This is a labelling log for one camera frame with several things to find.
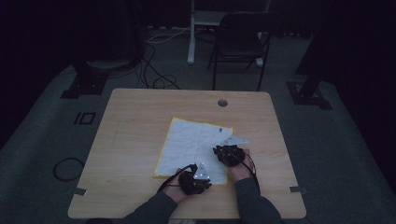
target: person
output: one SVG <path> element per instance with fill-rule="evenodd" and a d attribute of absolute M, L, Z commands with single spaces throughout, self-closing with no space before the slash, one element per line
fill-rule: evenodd
<path fill-rule="evenodd" d="M 250 155 L 248 149 L 244 149 L 244 152 Z M 244 163 L 250 170 L 253 169 L 253 163 L 248 157 L 245 157 Z M 228 169 L 233 177 L 238 211 L 242 223 L 281 223 L 280 214 L 274 205 L 260 195 L 251 172 L 242 163 Z M 183 192 L 181 187 L 175 187 L 175 185 L 178 185 L 178 176 L 169 183 L 169 186 L 157 192 L 146 203 L 143 203 L 134 212 L 126 216 L 122 223 L 168 223 L 177 206 L 190 198 Z M 210 221 L 200 220 L 198 222 L 208 223 Z"/>

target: gray carpet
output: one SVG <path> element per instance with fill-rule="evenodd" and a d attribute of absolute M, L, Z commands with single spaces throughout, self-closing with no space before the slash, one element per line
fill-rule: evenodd
<path fill-rule="evenodd" d="M 162 32 L 177 31 L 150 31 L 152 35 Z M 204 32 L 198 36 L 213 40 L 213 35 Z M 194 65 L 187 64 L 187 35 L 153 44 L 156 53 L 151 64 L 162 75 L 173 75 L 183 90 L 210 90 L 212 71 L 206 67 L 212 44 L 204 40 L 197 40 Z M 323 224 L 396 223 L 395 195 L 335 87 L 325 82 L 319 87 L 333 110 L 295 105 L 291 100 L 286 82 L 305 81 L 305 76 L 294 73 L 308 45 L 309 40 L 300 37 L 274 38 L 262 82 L 262 91 L 272 96 L 299 185 L 307 189 L 303 195 L 307 217 L 312 223 Z M 152 52 L 147 47 L 145 58 L 149 59 Z M 123 62 L 93 65 L 107 68 L 117 63 Z M 67 215 L 73 196 L 71 189 L 78 181 L 59 181 L 52 175 L 52 169 L 65 158 L 87 159 L 112 90 L 146 88 L 141 78 L 144 66 L 142 63 L 130 71 L 113 72 L 102 95 L 81 95 L 74 100 L 60 99 L 74 79 L 73 68 L 66 68 L 52 80 L 0 151 L 1 224 L 87 221 Z M 218 90 L 254 91 L 259 72 L 255 66 L 245 70 L 242 64 L 221 64 Z M 146 75 L 151 85 L 157 75 L 149 69 Z M 78 113 L 96 113 L 96 116 L 91 125 L 75 124 Z M 78 175 L 81 170 L 75 161 L 59 167 L 62 176 Z M 284 221 L 309 223 L 307 219 Z"/>

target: chair seat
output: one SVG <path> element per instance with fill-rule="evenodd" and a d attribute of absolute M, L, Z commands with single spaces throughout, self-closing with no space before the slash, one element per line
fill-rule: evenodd
<path fill-rule="evenodd" d="M 224 58 L 260 58 L 264 54 L 262 43 L 256 34 L 222 32 L 218 42 L 219 55 Z"/>

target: wooden table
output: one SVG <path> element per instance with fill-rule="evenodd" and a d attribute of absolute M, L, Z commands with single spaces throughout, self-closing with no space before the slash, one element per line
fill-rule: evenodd
<path fill-rule="evenodd" d="M 262 195 L 283 218 L 305 216 L 301 193 L 290 192 L 298 183 L 268 93 L 128 89 L 112 92 L 78 182 L 87 192 L 74 195 L 68 215 L 125 217 L 154 195 L 164 181 L 152 175 L 172 117 L 233 127 L 248 140 L 240 147 L 250 149 Z M 239 218 L 233 183 L 188 199 L 172 218 Z"/>

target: dark sleeve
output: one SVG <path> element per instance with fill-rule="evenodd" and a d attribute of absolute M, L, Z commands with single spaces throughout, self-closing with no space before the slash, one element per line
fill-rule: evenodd
<path fill-rule="evenodd" d="M 274 205 L 262 197 L 253 178 L 235 183 L 239 216 L 246 224 L 279 224 L 280 214 Z"/>
<path fill-rule="evenodd" d="M 177 203 L 163 192 L 158 192 L 146 203 L 140 205 L 133 213 L 126 216 L 122 223 L 147 224 L 159 223 L 166 224 L 169 217 L 177 208 Z"/>

